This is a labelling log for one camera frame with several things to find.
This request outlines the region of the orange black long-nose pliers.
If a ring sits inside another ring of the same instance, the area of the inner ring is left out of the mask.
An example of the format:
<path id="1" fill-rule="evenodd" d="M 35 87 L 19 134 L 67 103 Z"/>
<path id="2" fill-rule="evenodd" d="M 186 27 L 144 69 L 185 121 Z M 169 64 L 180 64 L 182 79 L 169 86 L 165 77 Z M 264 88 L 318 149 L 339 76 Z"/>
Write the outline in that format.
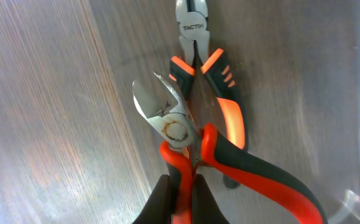
<path id="1" fill-rule="evenodd" d="M 205 0 L 176 0 L 175 15 L 179 24 L 179 42 L 184 58 L 170 59 L 169 77 L 188 99 L 197 65 L 215 93 L 224 116 L 227 139 L 240 149 L 247 149 L 247 123 L 242 98 L 223 49 L 210 52 L 208 6 Z"/>

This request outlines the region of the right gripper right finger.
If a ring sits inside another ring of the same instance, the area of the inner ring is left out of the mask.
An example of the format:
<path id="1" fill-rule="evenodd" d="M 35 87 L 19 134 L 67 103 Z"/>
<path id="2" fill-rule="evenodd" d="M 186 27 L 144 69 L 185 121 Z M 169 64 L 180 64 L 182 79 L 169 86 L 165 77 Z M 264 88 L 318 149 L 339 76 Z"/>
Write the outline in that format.
<path id="1" fill-rule="evenodd" d="M 228 224 L 221 213 L 205 178 L 197 174 L 192 186 L 192 223 L 193 224 Z"/>

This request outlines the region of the red black cutting pliers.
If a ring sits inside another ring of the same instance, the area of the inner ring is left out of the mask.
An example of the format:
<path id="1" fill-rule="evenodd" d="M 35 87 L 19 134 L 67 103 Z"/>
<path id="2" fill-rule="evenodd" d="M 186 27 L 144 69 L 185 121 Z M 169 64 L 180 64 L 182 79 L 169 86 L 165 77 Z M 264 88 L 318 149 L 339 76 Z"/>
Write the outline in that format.
<path id="1" fill-rule="evenodd" d="M 213 124 L 197 131 L 188 106 L 173 80 L 156 75 L 165 88 L 165 103 L 139 80 L 132 95 L 139 114 L 164 139 L 159 151 L 171 184 L 171 223 L 192 223 L 192 186 L 199 166 L 212 167 L 241 185 L 269 198 L 299 223 L 328 223 L 312 191 L 283 169 L 238 149 Z"/>

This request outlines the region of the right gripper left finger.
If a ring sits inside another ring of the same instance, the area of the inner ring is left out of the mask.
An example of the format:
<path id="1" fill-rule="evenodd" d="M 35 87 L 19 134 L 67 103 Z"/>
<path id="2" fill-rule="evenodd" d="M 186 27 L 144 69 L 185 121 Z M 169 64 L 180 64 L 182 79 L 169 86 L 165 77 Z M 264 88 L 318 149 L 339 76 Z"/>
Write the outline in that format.
<path id="1" fill-rule="evenodd" d="M 171 184 L 167 174 L 161 175 L 142 211 L 133 224 L 171 223 Z"/>

